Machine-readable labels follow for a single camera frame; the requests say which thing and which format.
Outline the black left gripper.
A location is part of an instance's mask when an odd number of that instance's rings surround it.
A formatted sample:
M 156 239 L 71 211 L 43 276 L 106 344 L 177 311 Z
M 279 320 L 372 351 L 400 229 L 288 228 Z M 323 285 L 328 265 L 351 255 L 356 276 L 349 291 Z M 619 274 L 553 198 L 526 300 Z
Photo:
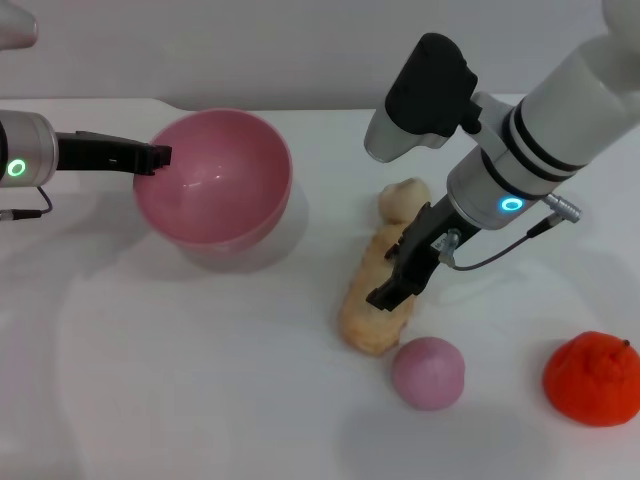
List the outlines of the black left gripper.
M 169 166 L 172 148 L 125 138 L 76 131 L 56 133 L 58 171 L 112 171 L 153 176 L 153 169 Z

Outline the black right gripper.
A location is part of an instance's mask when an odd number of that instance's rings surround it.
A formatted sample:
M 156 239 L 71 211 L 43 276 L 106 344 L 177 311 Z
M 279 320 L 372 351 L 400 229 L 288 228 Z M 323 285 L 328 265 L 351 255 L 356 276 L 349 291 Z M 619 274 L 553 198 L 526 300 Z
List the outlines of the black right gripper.
M 408 298 L 419 295 L 439 265 L 435 245 L 455 230 L 461 246 L 480 229 L 466 221 L 453 207 L 448 197 L 434 205 L 423 207 L 407 230 L 385 253 L 394 260 L 394 277 L 374 288 L 367 303 L 381 311 L 393 311 Z

